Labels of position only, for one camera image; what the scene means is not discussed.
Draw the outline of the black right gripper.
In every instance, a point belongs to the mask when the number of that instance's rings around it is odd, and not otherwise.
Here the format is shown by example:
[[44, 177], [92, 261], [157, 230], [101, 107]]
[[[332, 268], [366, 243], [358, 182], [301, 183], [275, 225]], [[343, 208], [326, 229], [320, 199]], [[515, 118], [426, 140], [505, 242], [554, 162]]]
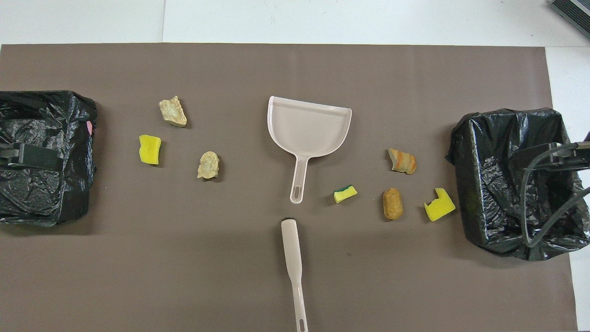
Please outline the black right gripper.
[[[578, 172], [590, 169], [590, 141], [575, 144], [573, 148], [567, 147], [544, 156], [532, 169], [548, 172]], [[510, 157], [509, 164], [514, 170], [524, 170], [538, 155], [562, 146], [562, 143], [550, 142], [519, 149]]]

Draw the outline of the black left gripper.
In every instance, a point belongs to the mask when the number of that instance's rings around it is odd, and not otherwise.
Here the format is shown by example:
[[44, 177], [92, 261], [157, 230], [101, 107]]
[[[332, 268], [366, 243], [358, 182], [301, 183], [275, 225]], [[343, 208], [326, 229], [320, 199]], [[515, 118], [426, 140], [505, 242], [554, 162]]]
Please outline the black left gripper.
[[40, 169], [61, 172], [63, 158], [59, 151], [27, 143], [0, 143], [0, 169]]

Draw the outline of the plain yellow sponge piece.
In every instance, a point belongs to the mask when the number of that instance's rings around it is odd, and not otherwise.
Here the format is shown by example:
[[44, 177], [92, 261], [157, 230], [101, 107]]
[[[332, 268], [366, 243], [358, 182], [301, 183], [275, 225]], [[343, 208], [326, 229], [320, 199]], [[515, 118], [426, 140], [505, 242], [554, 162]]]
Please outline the plain yellow sponge piece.
[[139, 135], [139, 157], [141, 162], [149, 165], [159, 164], [159, 151], [162, 140], [152, 135]]

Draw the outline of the notched yellow sponge piece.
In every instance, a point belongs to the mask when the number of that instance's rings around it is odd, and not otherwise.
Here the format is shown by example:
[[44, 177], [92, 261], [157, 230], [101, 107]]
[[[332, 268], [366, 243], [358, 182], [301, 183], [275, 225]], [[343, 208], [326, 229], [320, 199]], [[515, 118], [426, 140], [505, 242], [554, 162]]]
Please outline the notched yellow sponge piece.
[[437, 198], [431, 202], [424, 202], [426, 216], [430, 221], [439, 220], [456, 209], [455, 203], [444, 188], [434, 188], [434, 191]]

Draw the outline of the beige foam chunk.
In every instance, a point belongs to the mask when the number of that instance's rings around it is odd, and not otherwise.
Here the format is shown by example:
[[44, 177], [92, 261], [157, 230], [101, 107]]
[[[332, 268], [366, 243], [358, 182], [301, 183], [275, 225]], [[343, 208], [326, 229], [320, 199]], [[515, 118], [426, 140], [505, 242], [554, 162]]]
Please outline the beige foam chunk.
[[165, 122], [179, 128], [186, 127], [188, 121], [178, 96], [162, 100], [158, 105]]
[[197, 169], [197, 178], [212, 179], [218, 176], [220, 159], [213, 151], [203, 153]]

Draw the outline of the striped croissant piece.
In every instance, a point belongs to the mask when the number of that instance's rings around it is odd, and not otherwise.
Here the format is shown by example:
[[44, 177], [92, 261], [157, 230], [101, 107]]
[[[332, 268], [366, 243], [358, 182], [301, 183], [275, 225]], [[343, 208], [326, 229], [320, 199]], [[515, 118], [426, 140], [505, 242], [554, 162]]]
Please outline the striped croissant piece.
[[389, 148], [387, 152], [392, 162], [391, 170], [393, 172], [405, 173], [407, 175], [415, 173], [417, 169], [417, 162], [413, 154], [405, 153], [398, 149], [392, 148]]

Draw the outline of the brown oval bread roll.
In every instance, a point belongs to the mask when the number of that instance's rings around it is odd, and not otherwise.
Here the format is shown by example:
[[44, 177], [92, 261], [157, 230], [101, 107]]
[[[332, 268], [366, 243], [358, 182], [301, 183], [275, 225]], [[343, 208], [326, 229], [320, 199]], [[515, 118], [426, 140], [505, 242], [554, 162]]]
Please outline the brown oval bread roll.
[[382, 206], [384, 216], [388, 220], [397, 220], [404, 214], [401, 192], [396, 188], [390, 188], [382, 194]]

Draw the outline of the small yellow green sponge piece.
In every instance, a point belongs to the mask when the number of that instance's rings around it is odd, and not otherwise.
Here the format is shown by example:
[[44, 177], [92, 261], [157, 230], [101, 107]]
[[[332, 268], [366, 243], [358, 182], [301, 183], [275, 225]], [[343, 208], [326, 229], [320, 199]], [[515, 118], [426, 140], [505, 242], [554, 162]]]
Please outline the small yellow green sponge piece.
[[333, 191], [333, 198], [335, 203], [339, 204], [340, 202], [343, 202], [350, 197], [354, 197], [357, 194], [358, 192], [356, 191], [356, 188], [353, 185], [348, 185], [339, 190]]

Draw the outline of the beige plastic dustpan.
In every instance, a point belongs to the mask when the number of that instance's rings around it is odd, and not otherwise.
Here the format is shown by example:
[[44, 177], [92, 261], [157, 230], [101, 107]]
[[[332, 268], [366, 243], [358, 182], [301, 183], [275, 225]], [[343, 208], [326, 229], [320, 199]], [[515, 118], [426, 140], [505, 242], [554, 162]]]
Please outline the beige plastic dustpan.
[[268, 99], [267, 127], [272, 140], [295, 157], [289, 201], [303, 201], [307, 165], [312, 158], [324, 157], [339, 149], [346, 137], [353, 111], [318, 103], [271, 96]]

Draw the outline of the beige hand brush black bristles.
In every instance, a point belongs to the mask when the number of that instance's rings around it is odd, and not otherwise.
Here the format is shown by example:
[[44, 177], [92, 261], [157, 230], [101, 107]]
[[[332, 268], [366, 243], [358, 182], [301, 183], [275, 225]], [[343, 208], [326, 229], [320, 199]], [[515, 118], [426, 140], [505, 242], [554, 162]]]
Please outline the beige hand brush black bristles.
[[287, 273], [291, 281], [295, 319], [298, 332], [309, 332], [307, 315], [303, 296], [303, 263], [301, 258], [301, 244], [297, 223], [293, 218], [286, 218], [281, 222], [283, 250], [286, 260]]

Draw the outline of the bin with black plastic bag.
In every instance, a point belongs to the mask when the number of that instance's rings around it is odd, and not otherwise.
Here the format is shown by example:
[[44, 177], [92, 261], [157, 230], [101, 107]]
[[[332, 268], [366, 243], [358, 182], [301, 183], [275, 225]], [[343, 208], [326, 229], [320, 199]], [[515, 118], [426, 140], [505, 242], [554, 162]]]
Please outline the bin with black plastic bag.
[[0, 169], [0, 223], [51, 227], [83, 217], [90, 204], [98, 109], [70, 90], [0, 92], [0, 143], [59, 151], [61, 172]]
[[545, 261], [590, 245], [590, 210], [578, 172], [514, 170], [519, 149], [569, 143], [562, 115], [550, 108], [465, 115], [451, 132], [466, 238], [501, 257]]

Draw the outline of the dark ribbed device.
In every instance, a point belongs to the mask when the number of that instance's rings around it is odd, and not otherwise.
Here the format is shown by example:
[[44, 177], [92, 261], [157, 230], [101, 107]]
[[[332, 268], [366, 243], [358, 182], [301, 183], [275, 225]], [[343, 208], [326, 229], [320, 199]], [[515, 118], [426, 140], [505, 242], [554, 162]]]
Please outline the dark ribbed device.
[[549, 7], [590, 40], [590, 0], [550, 0]]

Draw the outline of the brown table mat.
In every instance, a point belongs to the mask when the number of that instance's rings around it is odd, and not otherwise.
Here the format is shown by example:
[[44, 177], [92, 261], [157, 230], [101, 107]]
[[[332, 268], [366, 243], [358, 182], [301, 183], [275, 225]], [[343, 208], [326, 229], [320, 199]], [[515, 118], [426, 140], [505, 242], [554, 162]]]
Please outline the brown table mat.
[[[4, 45], [0, 90], [73, 90], [97, 104], [85, 217], [0, 225], [0, 332], [295, 332], [280, 222], [297, 221], [308, 328], [323, 332], [575, 330], [570, 260], [500, 258], [459, 210], [431, 222], [466, 114], [551, 107], [542, 47], [254, 44]], [[178, 96], [185, 128], [158, 103]], [[353, 111], [307, 165], [267, 127], [268, 99]], [[139, 135], [162, 140], [159, 164]], [[416, 158], [393, 172], [387, 150]], [[197, 178], [207, 151], [216, 178]], [[335, 203], [333, 191], [353, 185]], [[401, 192], [404, 214], [384, 216]]]

